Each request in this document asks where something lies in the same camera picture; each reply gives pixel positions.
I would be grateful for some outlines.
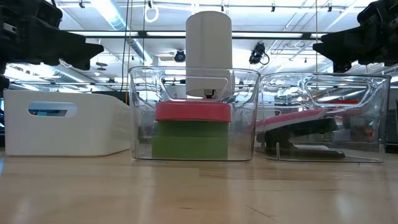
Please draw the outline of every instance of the security camera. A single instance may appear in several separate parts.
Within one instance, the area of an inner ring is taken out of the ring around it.
[[[262,63],[261,59],[263,57],[268,58],[267,63]],[[257,63],[261,63],[262,65],[267,65],[269,63],[269,56],[266,54],[266,47],[264,46],[264,43],[258,42],[256,46],[254,47],[253,51],[251,52],[251,55],[249,57],[249,63],[251,65],[255,65]]]
[[[185,56],[184,51],[183,50],[177,50],[177,53],[174,56],[174,60],[176,62],[184,62],[185,58],[186,58],[186,56]]]

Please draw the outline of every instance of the pink lid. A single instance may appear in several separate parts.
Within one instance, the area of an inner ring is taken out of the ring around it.
[[[220,102],[165,101],[156,104],[155,119],[231,122],[231,107]]]
[[[261,130],[262,126],[264,127],[264,129],[262,129],[261,131],[272,130],[274,128],[279,128],[281,126],[289,124],[319,119],[324,117],[326,112],[327,110],[325,109],[315,109],[282,114],[267,118],[265,120],[257,121],[256,127],[258,128],[257,131]]]

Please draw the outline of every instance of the wooden tabletop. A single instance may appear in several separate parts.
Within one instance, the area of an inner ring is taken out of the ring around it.
[[[398,223],[398,156],[383,165],[0,155],[0,223]]]

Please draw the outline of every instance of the white cylindrical container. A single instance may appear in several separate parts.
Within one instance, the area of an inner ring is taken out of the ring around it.
[[[188,18],[186,31],[187,67],[232,68],[232,26],[226,14],[215,11],[196,13]],[[209,78],[189,78],[193,75]],[[194,74],[187,68],[187,94],[205,97],[213,91],[212,98],[219,97],[226,81],[213,77],[228,79],[224,95],[234,91],[235,80],[228,71]]]

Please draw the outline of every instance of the clear plastic bin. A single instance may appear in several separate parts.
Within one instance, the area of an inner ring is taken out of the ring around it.
[[[382,162],[390,77],[261,77],[255,155],[280,161]]]
[[[252,159],[259,73],[135,67],[129,74],[133,158]]]

